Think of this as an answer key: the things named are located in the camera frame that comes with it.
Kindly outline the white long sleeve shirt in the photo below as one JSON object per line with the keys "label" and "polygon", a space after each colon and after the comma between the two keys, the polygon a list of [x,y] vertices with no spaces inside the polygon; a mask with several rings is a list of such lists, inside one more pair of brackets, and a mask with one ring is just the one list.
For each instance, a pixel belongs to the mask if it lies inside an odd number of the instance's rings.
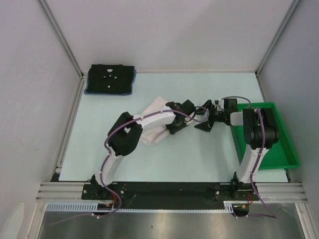
{"label": "white long sleeve shirt", "polygon": [[[177,110],[179,112],[182,112],[187,117],[192,119],[192,122],[195,119],[198,119],[195,113],[195,105],[190,100],[186,100],[183,103],[175,103],[175,102],[168,102],[167,100],[163,99],[162,97],[157,97],[153,102],[142,112],[142,116],[147,116],[151,113],[160,112],[159,114],[156,114],[154,116],[150,116],[146,119],[147,122],[153,122],[154,119],[157,119],[163,114],[164,110],[173,109]],[[174,115],[174,112],[168,112],[169,116]],[[143,129],[142,135],[140,140],[149,146],[155,145],[162,141],[165,137],[167,137],[169,134],[168,130],[166,129],[164,124],[158,124],[156,127],[154,126],[147,126]]]}

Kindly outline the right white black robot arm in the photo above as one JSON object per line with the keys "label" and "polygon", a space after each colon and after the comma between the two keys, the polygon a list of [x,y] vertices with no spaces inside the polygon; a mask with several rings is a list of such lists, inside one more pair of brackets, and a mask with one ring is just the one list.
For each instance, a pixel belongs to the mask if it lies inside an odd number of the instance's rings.
{"label": "right white black robot arm", "polygon": [[271,108],[251,108],[247,106],[238,111],[238,97],[225,97],[224,107],[218,109],[219,101],[208,100],[203,107],[209,110],[206,121],[195,126],[196,129],[210,132],[215,122],[228,126],[242,126],[246,149],[239,169],[226,187],[217,186],[215,195],[223,198],[229,195],[233,200],[256,200],[256,173],[267,152],[279,141],[279,129]]}

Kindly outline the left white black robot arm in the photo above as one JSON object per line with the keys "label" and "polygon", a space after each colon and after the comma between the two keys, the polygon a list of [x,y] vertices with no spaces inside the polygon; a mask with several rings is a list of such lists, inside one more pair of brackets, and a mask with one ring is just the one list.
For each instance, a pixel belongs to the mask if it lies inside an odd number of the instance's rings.
{"label": "left white black robot arm", "polygon": [[107,156],[100,170],[91,178],[93,194],[99,199],[109,196],[109,185],[113,182],[115,172],[123,158],[136,149],[143,132],[162,128],[170,134],[175,134],[187,126],[186,118],[194,120],[195,111],[195,105],[186,100],[182,104],[167,102],[136,116],[128,112],[122,113],[105,140]]}

